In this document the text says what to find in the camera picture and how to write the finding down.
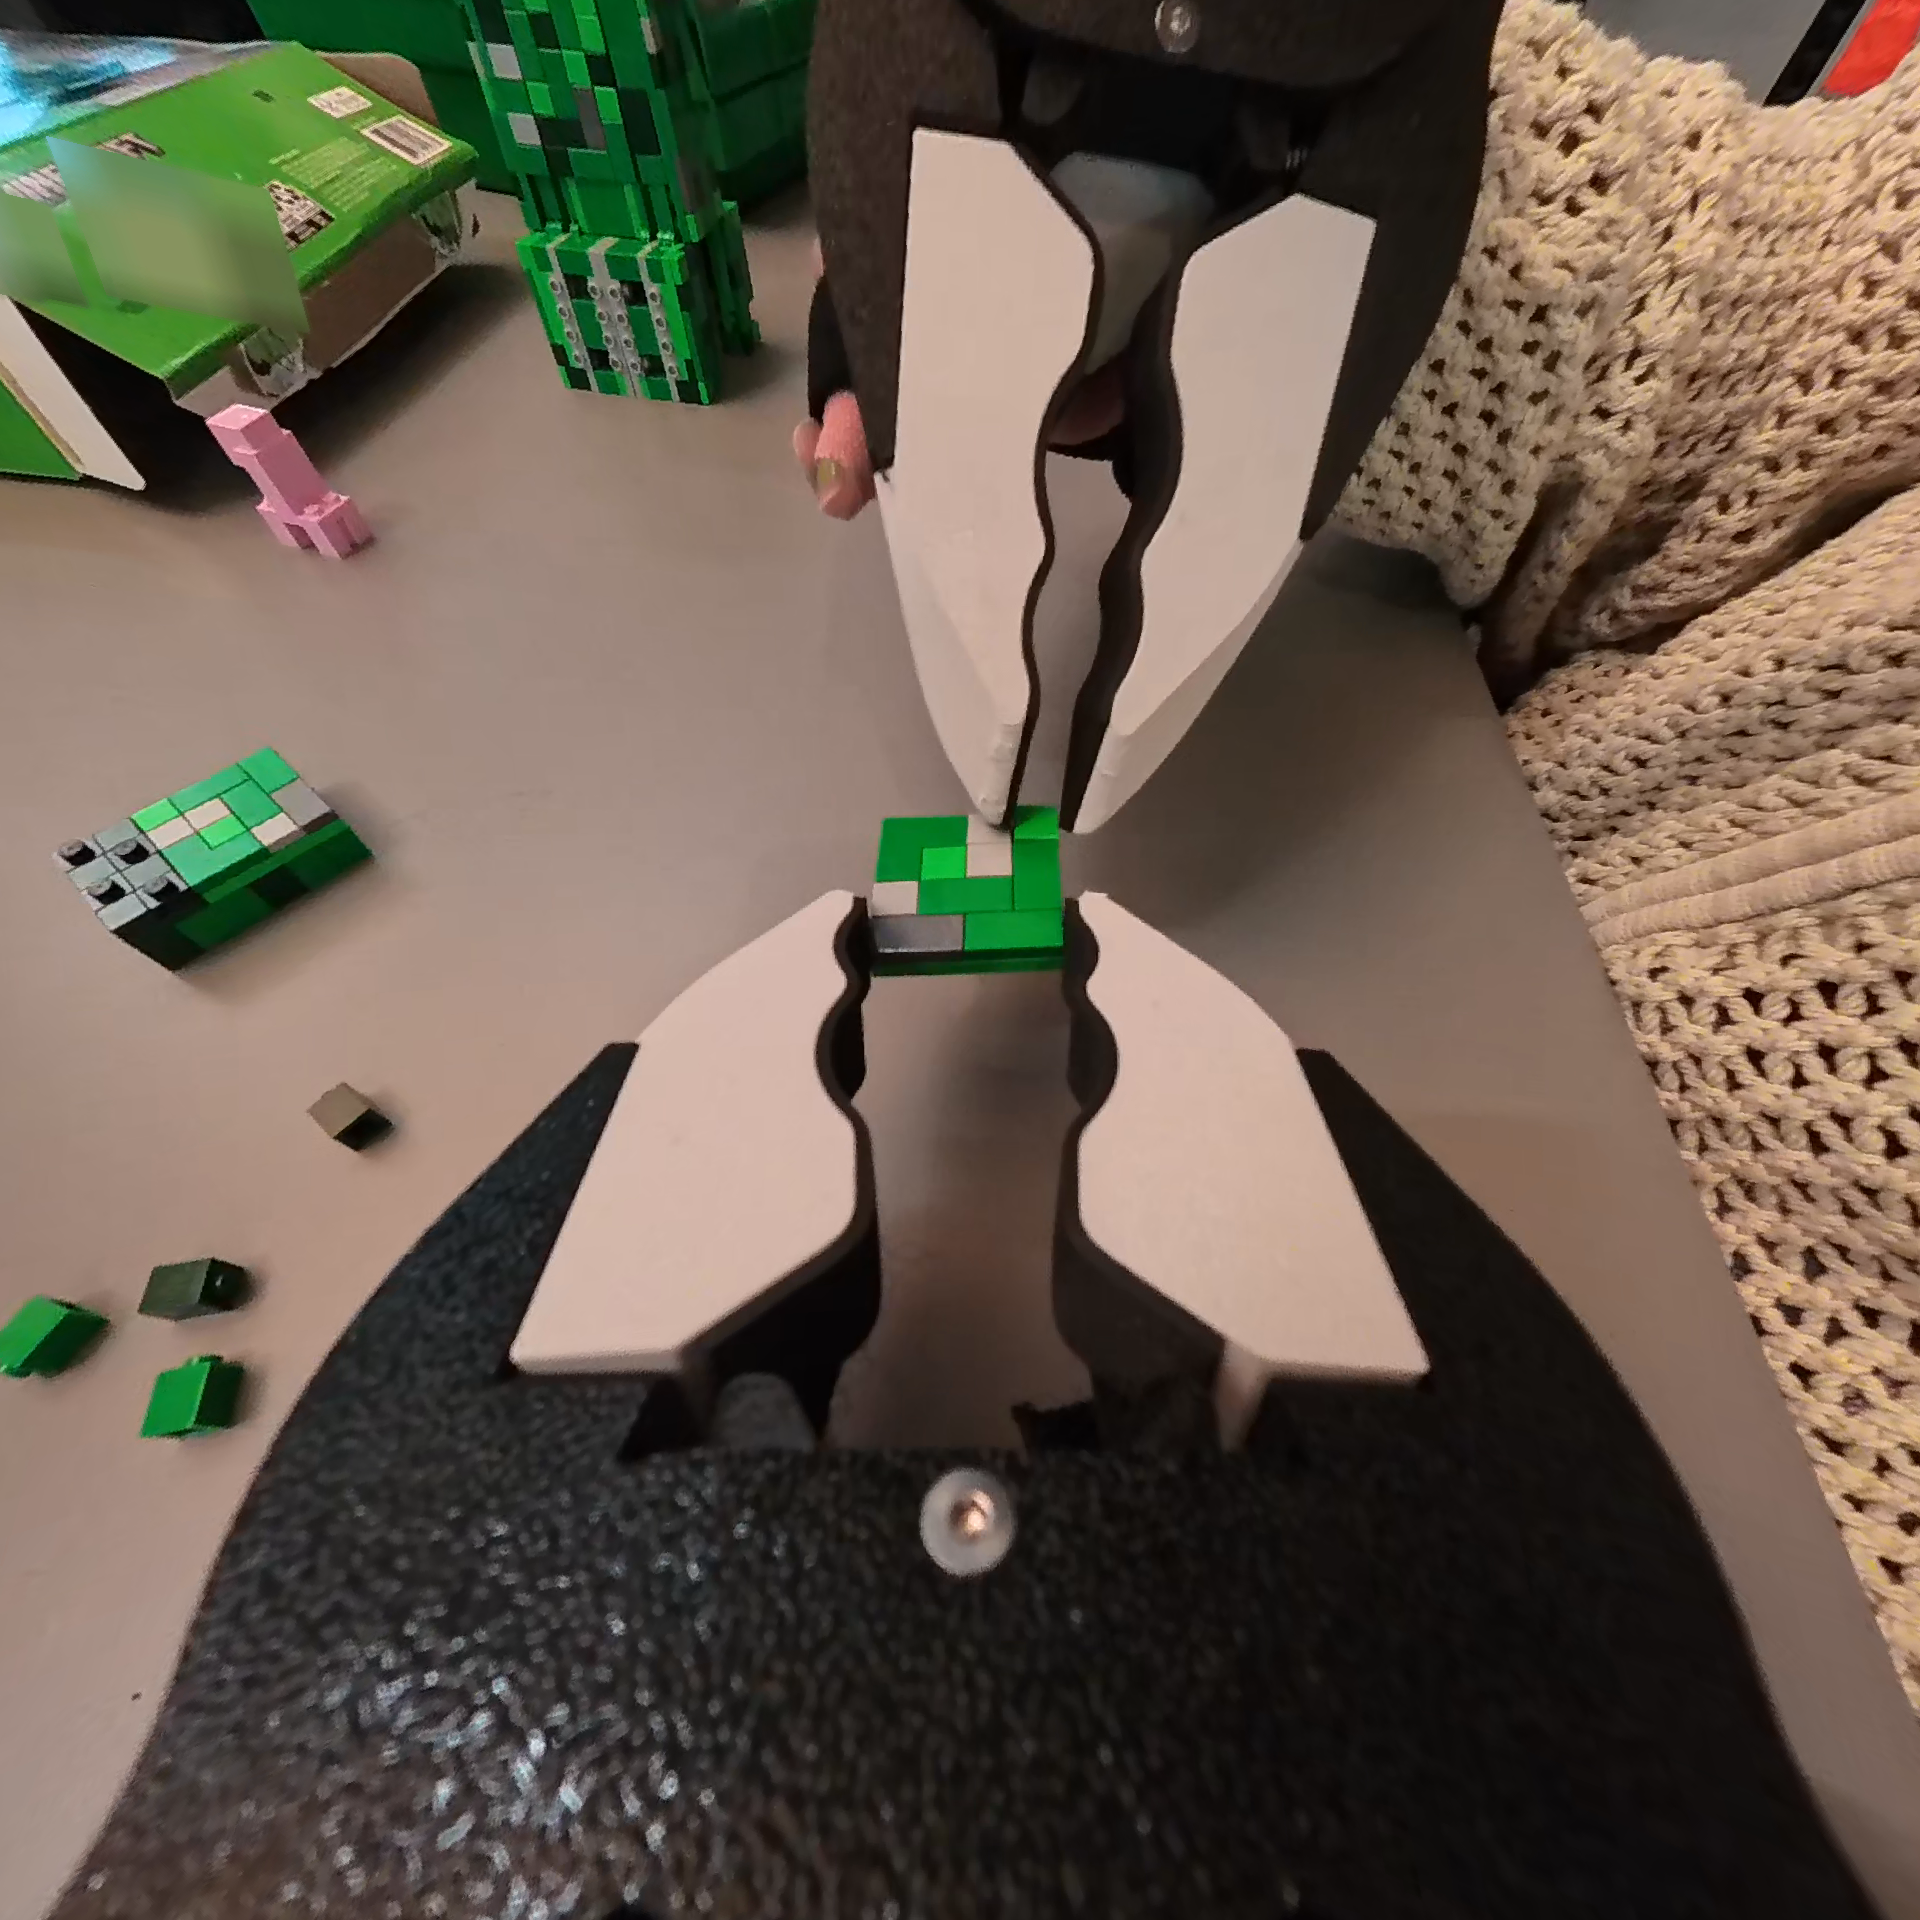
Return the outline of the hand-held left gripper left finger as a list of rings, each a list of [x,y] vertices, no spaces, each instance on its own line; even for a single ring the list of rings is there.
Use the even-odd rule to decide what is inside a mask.
[[[643,1381],[643,1450],[819,1447],[873,1334],[867,922],[827,891],[641,1034],[510,1361]]]

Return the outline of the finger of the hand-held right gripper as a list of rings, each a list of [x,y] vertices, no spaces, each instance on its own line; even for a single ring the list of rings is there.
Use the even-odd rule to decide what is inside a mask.
[[[993,825],[1017,798],[1037,714],[1042,445],[1085,362],[1095,296],[1089,230],[1025,155],[982,135],[914,134],[879,526],[930,726]]]
[[[1375,222],[1277,199],[1194,249],[1142,313],[1135,494],[1100,578],[1062,827],[1114,821],[1271,610],[1305,519]]]

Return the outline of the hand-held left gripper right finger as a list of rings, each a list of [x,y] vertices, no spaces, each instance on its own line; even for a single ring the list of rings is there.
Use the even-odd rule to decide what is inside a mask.
[[[1075,1102],[1052,1314],[1098,1450],[1238,1450],[1266,1393],[1413,1389],[1429,1354],[1301,1054],[1114,897],[1066,910]]]

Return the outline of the green mosaic lego panel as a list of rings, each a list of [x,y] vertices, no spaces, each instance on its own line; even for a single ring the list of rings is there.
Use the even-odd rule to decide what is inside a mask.
[[[1011,827],[971,815],[885,818],[869,891],[869,939],[875,977],[1061,970],[1058,810],[1020,805]]]

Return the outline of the person's right forearm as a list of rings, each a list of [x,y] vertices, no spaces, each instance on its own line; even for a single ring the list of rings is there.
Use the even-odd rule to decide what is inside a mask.
[[[1750,103],[1509,5],[1471,235],[1334,525],[1420,553],[1505,698],[1647,651],[1916,485],[1917,62]]]

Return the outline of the green lego creeper figure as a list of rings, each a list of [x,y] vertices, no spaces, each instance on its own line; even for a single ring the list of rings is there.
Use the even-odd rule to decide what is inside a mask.
[[[691,5],[467,3],[463,22],[563,382],[718,403],[759,331]]]

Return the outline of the small bright green lego brick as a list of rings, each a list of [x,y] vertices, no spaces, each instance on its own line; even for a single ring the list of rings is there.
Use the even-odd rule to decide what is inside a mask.
[[[95,1311],[35,1297],[3,1326],[3,1376],[60,1376],[98,1344],[107,1326]]]
[[[234,1429],[246,1385],[239,1361],[206,1354],[155,1376],[140,1439],[195,1439]]]

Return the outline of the green lego block dark studs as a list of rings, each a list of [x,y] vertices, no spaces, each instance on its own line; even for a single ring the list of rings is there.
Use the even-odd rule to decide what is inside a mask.
[[[170,971],[235,944],[370,857],[361,832],[274,747],[54,850],[98,929]]]

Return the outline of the green lego set box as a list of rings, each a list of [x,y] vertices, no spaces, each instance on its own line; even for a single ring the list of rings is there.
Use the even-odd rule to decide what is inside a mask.
[[[467,249],[406,62],[5,31],[3,69],[5,475],[142,491],[170,409],[278,407]]]

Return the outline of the pink lego pig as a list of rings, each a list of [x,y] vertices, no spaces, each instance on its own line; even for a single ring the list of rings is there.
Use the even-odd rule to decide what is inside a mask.
[[[257,514],[278,544],[347,560],[374,541],[353,498],[325,480],[297,437],[265,407],[229,405],[206,427],[253,482]]]

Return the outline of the person's right hand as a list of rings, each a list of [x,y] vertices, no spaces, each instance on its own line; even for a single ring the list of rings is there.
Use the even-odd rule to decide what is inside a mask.
[[[877,462],[859,401],[851,389],[834,391],[819,416],[797,421],[793,439],[806,491],[833,521],[865,514],[877,497],[879,480],[892,473]]]

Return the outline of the green plastic bin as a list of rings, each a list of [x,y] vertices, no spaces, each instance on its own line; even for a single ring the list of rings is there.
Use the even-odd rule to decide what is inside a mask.
[[[485,107],[471,26],[453,3],[251,3],[257,26],[315,54],[396,55],[415,66],[446,131],[478,159],[476,184],[517,194]],[[805,177],[811,5],[693,5],[691,54],[716,107],[726,199],[755,208]]]

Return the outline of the red object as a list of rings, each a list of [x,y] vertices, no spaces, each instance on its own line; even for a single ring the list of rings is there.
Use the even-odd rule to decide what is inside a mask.
[[[1886,83],[1917,41],[1917,3],[1867,3],[1826,62],[1817,89],[1858,98]]]

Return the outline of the person's knit sweater torso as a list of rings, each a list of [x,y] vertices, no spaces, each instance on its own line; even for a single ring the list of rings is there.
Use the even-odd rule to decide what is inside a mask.
[[[1917,1698],[1917,497],[1506,736]]]

